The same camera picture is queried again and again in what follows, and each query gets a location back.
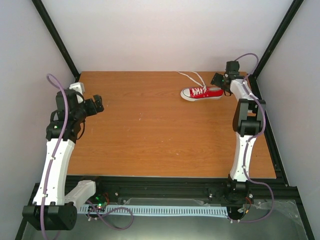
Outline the white shoelace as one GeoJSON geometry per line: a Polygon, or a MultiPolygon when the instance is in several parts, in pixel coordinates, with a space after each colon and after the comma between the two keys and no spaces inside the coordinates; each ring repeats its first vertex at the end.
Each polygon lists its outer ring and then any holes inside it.
{"type": "Polygon", "coordinates": [[[191,81],[193,81],[195,84],[197,84],[197,87],[187,87],[181,90],[180,96],[189,102],[195,102],[200,99],[203,99],[206,97],[206,92],[207,92],[207,86],[203,80],[203,78],[195,71],[192,71],[192,73],[196,74],[198,78],[200,79],[200,82],[196,81],[194,78],[189,76],[186,73],[182,73],[178,71],[180,75],[183,75],[187,78],[189,78],[191,81]]]}

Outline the red canvas sneaker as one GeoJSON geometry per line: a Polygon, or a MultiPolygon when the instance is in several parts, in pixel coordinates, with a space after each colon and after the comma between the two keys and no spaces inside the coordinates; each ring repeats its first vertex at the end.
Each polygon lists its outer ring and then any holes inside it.
{"type": "Polygon", "coordinates": [[[184,88],[180,92],[180,96],[189,102],[196,102],[200,100],[217,100],[224,95],[224,91],[220,88],[210,87],[190,87],[184,88]]]}

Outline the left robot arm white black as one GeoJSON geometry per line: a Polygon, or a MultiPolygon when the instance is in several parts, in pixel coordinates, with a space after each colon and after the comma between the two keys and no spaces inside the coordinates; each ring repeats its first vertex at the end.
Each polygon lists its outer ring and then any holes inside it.
{"type": "Polygon", "coordinates": [[[38,231],[72,230],[77,212],[90,198],[99,201],[104,188],[92,180],[81,180],[65,193],[72,152],[84,130],[86,118],[104,111],[102,97],[84,99],[81,91],[66,89],[55,97],[56,110],[46,128],[46,159],[38,190],[22,216],[38,231]]]}

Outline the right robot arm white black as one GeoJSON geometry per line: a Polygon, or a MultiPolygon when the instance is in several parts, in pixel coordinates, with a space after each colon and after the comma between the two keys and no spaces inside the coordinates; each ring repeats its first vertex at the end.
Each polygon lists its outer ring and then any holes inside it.
{"type": "Polygon", "coordinates": [[[232,129],[236,136],[234,161],[224,186],[224,198],[229,203],[243,202],[249,194],[249,170],[251,155],[257,135],[265,130],[266,102],[258,99],[239,72],[237,60],[228,61],[225,73],[216,73],[211,84],[237,100],[232,129]]]}

